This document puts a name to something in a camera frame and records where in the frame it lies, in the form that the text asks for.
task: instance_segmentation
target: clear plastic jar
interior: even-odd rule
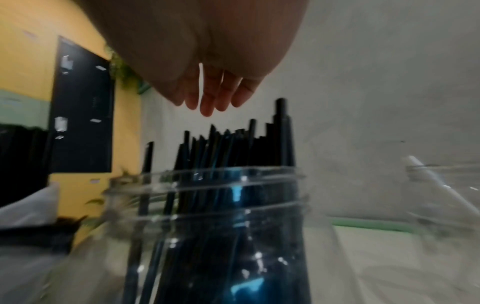
[[[407,161],[405,202],[430,297],[435,303],[478,303],[480,164]]]
[[[259,167],[112,179],[106,223],[52,275],[48,302],[311,303],[303,178]],[[315,296],[361,303],[332,227],[318,219]]]

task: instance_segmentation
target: clear plastic container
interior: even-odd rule
[[[480,164],[407,161],[405,203],[430,297],[435,303],[478,303]]]
[[[52,275],[46,303],[361,303],[324,217],[312,300],[303,178],[288,167],[115,178],[106,223]]]

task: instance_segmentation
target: jar rim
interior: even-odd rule
[[[125,175],[110,179],[104,195],[167,194],[169,192],[255,186],[305,179],[296,167],[226,167],[167,170],[160,173]]]

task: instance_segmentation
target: green plant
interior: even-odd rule
[[[105,45],[105,51],[111,55],[110,76],[120,80],[124,86],[131,81],[139,85],[142,78],[109,45]]]

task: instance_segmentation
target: hand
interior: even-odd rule
[[[287,53],[308,0],[77,0],[107,43],[175,105],[244,104]]]

